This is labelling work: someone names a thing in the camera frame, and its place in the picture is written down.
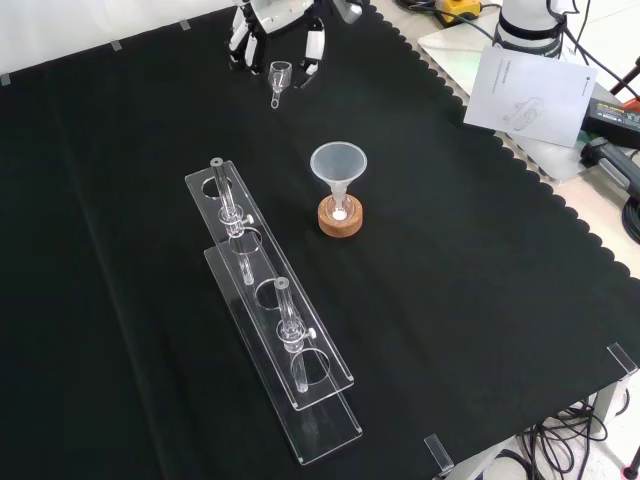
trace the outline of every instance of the clear acrylic rack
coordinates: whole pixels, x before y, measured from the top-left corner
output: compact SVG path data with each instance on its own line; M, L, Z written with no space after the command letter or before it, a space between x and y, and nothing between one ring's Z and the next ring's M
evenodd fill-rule
M185 178L216 246L205 251L298 461L362 435L353 376L232 162Z

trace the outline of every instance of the plastic funnel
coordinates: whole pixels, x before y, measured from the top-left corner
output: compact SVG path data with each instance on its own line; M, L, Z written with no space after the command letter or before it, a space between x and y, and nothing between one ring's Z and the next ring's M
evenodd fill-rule
M322 145L311 155L311 170L331 188L333 197L327 208L334 220L346 220L352 215L347 187L367 168L367 156L360 147L347 142Z

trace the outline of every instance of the wooden base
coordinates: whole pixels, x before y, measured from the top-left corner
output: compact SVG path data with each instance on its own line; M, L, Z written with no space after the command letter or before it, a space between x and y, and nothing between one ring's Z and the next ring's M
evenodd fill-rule
M331 195L320 202L318 205L318 224L320 229L335 238L350 237L362 227L362 204L357 198L347 195L353 204L353 215L348 220L337 221L327 215L327 203L331 199Z

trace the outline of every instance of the paper sheet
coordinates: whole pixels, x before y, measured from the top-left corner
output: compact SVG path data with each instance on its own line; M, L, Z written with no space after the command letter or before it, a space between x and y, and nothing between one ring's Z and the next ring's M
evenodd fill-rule
M596 69L486 47L465 123L573 147Z

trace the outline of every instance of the black cloth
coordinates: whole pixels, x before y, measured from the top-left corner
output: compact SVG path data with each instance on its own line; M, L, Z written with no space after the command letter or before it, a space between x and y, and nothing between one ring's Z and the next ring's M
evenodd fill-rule
M23 387L3 412L9 437L28 431L32 450L58 458L50 478L87 478L71 471L76 451L116 464L110 478L157 478L125 345L165 478L196 480L430 478L428 435L460 462L622 377L608 345L640 358L639 282L492 132L462 125L460 100L371 8L354 25L322 12L318 78L276 111L264 79L227 68L233 13L0 90L16 137L1 167L15 331L3 375ZM267 61L304 45L304 30L274 38ZM350 188L364 226L346 240L316 224L328 192L309 158L333 140L369 160ZM236 164L355 377L346 395L362 438L307 467L202 255L213 241L184 177L215 156ZM82 379L46 383L73 351ZM47 423L63 412L47 409L83 382L109 396L81 402L84 418L69 412L71 450Z

